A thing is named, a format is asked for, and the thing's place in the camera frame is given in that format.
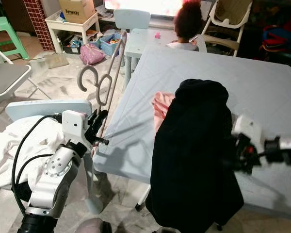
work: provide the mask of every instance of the screen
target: screen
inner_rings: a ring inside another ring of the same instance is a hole
[[[175,16],[187,0],[105,0],[105,7],[148,11],[153,15]]]

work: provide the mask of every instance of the curly hair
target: curly hair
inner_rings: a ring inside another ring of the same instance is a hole
[[[203,24],[200,2],[198,0],[184,2],[174,23],[178,37],[190,39],[199,33]]]

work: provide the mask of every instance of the pink bag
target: pink bag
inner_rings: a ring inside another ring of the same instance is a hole
[[[81,46],[80,58],[84,64],[93,65],[102,61],[105,58],[105,54],[95,45],[86,44]]]

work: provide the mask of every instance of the brick wall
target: brick wall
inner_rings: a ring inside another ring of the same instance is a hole
[[[46,17],[41,0],[24,0],[24,3],[43,50],[55,51],[48,26],[44,21]]]

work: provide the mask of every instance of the pink object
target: pink object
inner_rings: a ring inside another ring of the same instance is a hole
[[[105,58],[105,54],[95,45],[86,44],[81,46],[80,58],[84,64],[93,65],[102,61]]]
[[[155,38],[160,39],[161,38],[161,34],[160,33],[156,33],[155,34]]]
[[[166,117],[168,108],[175,98],[174,94],[157,92],[152,101],[154,107],[154,128],[157,132]]]

